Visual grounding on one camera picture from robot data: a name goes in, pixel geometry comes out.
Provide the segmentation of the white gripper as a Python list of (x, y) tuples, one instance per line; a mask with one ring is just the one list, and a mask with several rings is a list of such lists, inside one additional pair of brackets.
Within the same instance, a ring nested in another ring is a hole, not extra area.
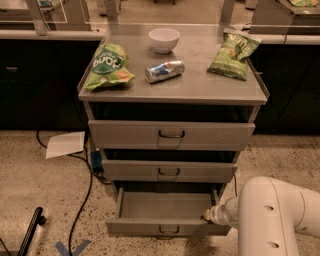
[(213, 206), (210, 210), (206, 209), (201, 215), (205, 221), (212, 221), (217, 225), (239, 228), (238, 198), (231, 197), (224, 204)]

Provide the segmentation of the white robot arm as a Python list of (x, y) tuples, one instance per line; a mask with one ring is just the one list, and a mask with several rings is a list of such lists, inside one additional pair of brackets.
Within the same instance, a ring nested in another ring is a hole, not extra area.
[(320, 193), (270, 177), (253, 177), (237, 197), (204, 219), (238, 230), (238, 256), (300, 256), (298, 234), (320, 237)]

